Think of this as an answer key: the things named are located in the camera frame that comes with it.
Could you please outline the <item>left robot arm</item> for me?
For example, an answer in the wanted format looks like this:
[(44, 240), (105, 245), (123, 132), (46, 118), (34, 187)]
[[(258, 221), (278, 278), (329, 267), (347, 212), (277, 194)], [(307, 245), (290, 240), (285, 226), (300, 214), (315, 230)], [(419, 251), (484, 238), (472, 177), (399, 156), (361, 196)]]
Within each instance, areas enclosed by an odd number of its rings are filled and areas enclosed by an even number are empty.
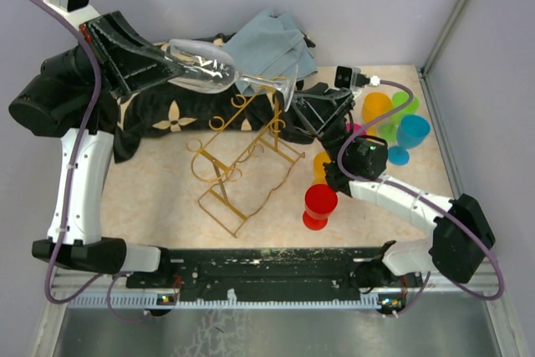
[(171, 56), (142, 38), (115, 11), (75, 23), (82, 43), (45, 60), (9, 105), (10, 115), (34, 135), (58, 138), (59, 188), (47, 235), (32, 245), (34, 258), (88, 273), (143, 272), (158, 288), (174, 277), (156, 246), (104, 237), (100, 207), (110, 166), (114, 127), (103, 119), (114, 97), (136, 95), (184, 73)]

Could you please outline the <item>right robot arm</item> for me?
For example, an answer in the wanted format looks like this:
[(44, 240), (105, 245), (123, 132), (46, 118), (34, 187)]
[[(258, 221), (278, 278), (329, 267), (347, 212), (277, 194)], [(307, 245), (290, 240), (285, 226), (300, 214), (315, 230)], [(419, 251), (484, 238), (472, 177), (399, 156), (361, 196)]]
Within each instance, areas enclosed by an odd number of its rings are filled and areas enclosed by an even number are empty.
[(349, 89), (310, 89), (295, 93), (289, 109), (298, 128), (327, 152), (326, 182), (332, 191), (381, 207), (425, 234), (387, 245), (373, 266), (374, 279), (389, 287), (408, 273), (437, 270), (464, 287), (484, 260), (496, 268), (496, 238), (478, 201), (467, 194), (437, 196), (387, 175), (386, 143), (347, 129), (345, 117), (353, 107)]

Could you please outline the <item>green wine glass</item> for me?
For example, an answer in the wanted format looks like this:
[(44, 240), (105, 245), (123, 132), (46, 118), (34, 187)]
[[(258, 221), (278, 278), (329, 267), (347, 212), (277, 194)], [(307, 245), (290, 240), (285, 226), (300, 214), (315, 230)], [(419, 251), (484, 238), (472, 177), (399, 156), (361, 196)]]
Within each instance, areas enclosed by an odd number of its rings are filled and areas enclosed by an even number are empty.
[[(403, 105), (409, 99), (409, 95), (404, 91), (396, 92), (392, 98), (393, 108)], [(379, 137), (389, 143), (396, 142), (396, 133), (402, 119), (407, 115), (414, 115), (420, 108), (420, 100), (414, 95), (412, 101), (402, 110), (394, 113), (388, 120), (383, 122), (379, 127)]]

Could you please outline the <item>clear wine glass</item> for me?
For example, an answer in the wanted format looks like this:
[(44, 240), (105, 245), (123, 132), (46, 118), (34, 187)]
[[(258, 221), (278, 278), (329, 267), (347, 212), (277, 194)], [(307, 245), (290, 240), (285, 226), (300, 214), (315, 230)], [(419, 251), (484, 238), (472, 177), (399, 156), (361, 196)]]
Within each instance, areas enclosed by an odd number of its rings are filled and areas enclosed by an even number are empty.
[(213, 43), (190, 39), (172, 39), (166, 48), (166, 59), (184, 69), (177, 77), (179, 85), (204, 94), (221, 93), (238, 81), (248, 85), (267, 86), (283, 97), (283, 110), (291, 106), (298, 69), (289, 76), (263, 78), (239, 71), (234, 59)]

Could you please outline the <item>red wine glass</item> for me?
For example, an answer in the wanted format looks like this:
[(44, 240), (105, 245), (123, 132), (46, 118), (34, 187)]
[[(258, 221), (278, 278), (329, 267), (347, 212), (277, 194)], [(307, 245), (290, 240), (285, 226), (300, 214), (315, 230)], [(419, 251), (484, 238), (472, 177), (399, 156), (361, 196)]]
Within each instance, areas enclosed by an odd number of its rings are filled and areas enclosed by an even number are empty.
[(338, 196), (327, 184), (315, 184), (306, 191), (304, 205), (305, 227), (319, 231), (326, 227), (330, 215), (337, 207)]

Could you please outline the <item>magenta wine glass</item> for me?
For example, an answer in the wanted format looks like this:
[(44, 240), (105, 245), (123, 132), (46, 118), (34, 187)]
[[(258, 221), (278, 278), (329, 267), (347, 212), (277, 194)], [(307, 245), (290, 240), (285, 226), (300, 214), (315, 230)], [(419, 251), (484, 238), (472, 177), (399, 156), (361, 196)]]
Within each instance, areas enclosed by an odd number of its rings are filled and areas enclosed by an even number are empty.
[(359, 137), (366, 137), (367, 131), (361, 129), (361, 125), (356, 123), (347, 123), (346, 124), (347, 137), (353, 136), (355, 132), (359, 133)]

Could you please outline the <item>blue wine glass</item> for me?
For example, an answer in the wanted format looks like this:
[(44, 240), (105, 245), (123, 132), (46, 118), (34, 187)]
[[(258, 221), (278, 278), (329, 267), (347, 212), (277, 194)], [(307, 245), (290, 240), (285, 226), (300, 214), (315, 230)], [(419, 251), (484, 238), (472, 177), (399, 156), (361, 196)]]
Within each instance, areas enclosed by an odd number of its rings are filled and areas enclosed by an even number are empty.
[(418, 147), (431, 132), (429, 121), (419, 115), (406, 115), (398, 125), (396, 145), (388, 150), (388, 161), (404, 166), (410, 161), (410, 150)]

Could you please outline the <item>orange yellow wine glass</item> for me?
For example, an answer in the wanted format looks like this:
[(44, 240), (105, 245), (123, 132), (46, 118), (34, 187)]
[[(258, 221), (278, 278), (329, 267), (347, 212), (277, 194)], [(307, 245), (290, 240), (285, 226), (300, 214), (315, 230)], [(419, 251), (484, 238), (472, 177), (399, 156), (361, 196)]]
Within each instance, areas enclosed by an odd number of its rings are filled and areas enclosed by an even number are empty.
[(326, 184), (325, 165), (331, 162), (326, 151), (319, 152), (313, 159), (313, 184)]

